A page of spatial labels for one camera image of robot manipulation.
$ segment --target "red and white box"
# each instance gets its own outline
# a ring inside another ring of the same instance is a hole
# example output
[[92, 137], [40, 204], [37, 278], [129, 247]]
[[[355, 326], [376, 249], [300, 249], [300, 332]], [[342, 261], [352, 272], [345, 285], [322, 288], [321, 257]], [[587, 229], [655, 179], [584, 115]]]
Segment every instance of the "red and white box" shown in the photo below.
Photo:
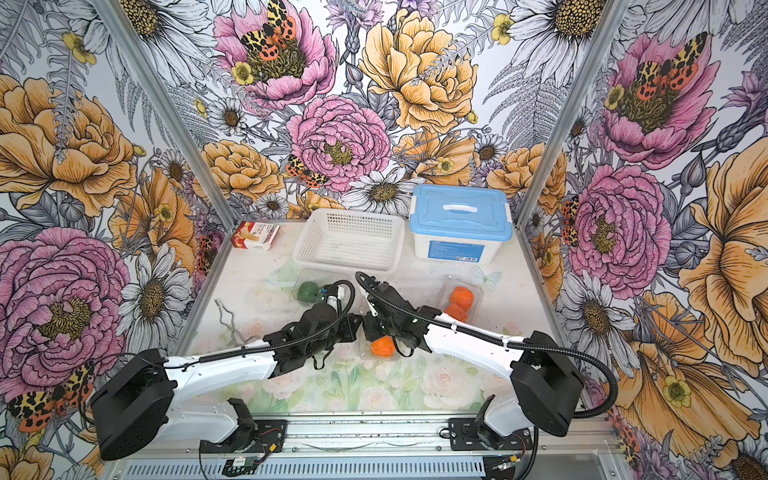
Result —
[[231, 238], [237, 248], [269, 250], [280, 225], [275, 223], [242, 222]]

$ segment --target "blue lid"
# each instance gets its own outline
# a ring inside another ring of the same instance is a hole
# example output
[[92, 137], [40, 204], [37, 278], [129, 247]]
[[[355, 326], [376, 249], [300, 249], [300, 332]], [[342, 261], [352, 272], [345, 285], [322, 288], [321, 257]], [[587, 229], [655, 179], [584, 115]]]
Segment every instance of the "blue lid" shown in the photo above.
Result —
[[512, 238], [507, 196], [500, 190], [419, 185], [413, 202], [411, 230], [415, 233], [497, 242]]

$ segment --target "ventilation grille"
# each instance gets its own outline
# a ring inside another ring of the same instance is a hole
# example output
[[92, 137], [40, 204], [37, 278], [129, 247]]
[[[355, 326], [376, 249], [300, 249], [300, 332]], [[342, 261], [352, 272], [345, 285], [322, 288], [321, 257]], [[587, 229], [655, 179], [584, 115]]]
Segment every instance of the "ventilation grille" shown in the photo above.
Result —
[[[221, 475], [226, 459], [205, 458], [209, 480]], [[254, 473], [237, 478], [296, 480], [296, 478], [481, 478], [482, 457], [392, 458], [271, 458]], [[131, 460], [123, 480], [204, 480], [197, 459]]]

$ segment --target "container handle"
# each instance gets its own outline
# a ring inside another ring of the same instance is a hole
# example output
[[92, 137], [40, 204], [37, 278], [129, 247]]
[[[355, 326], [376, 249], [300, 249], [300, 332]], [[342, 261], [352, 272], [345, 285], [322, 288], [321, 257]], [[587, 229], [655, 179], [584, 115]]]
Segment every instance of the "container handle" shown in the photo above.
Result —
[[442, 206], [443, 210], [459, 210], [462, 212], [472, 212], [473, 214], [476, 214], [478, 211], [477, 207], [473, 207], [472, 205], [460, 205], [460, 204], [447, 204]]

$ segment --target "red wire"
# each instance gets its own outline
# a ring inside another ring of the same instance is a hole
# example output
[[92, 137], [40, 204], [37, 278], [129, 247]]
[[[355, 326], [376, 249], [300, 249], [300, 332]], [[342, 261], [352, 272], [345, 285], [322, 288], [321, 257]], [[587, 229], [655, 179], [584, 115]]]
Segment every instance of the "red wire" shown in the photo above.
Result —
[[520, 458], [523, 458], [523, 455], [525, 455], [525, 440], [523, 440], [523, 438], [520, 435], [518, 435], [517, 433], [513, 433], [512, 435], [514, 435], [517, 438], [519, 438], [520, 439], [520, 443], [523, 444], [523, 453], [520, 454]]

